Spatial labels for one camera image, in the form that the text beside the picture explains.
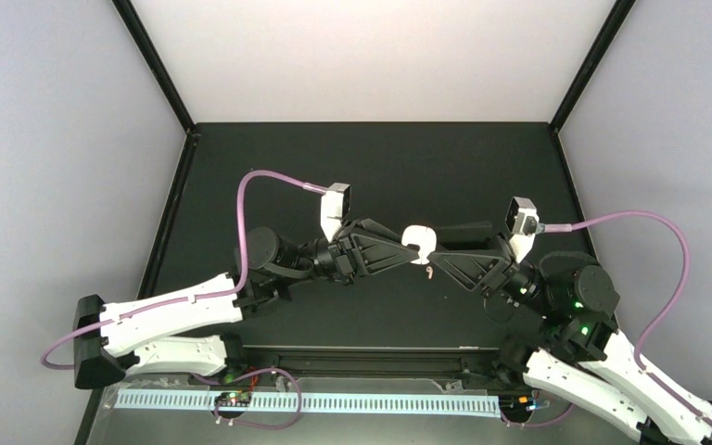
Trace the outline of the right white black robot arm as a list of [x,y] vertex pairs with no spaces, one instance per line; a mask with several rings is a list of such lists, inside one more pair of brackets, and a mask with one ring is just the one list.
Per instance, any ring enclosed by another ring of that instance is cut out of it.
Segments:
[[712,443],[712,400],[685,389],[642,355],[618,327],[620,296],[592,256],[556,252],[558,268],[530,264],[539,235],[567,224],[527,219],[508,236],[446,239],[425,230],[419,258],[480,293],[489,318],[506,322],[521,309],[541,319],[530,338],[510,338],[493,359],[493,380],[550,392],[620,428],[641,444]]

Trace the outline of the cream earbud charging case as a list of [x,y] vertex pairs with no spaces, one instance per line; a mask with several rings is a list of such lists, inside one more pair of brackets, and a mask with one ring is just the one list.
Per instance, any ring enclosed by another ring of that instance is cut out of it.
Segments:
[[438,245],[438,237],[435,230],[423,225],[409,225],[401,234],[401,243],[405,247],[416,247],[418,258],[412,264],[428,265],[429,256],[435,252]]

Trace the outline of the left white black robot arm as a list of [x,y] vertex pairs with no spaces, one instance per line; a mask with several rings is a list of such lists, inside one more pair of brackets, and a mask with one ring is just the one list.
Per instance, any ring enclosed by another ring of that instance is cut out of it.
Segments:
[[247,235],[247,269],[152,298],[106,303],[98,295],[78,300],[73,340],[73,383],[99,389],[128,375],[216,375],[242,364],[238,341],[226,334],[201,339],[194,329],[236,324],[261,306],[288,299],[293,285],[355,278],[406,263],[426,264],[437,234],[412,225],[397,235],[372,220],[347,222],[330,237],[296,246],[267,227]]

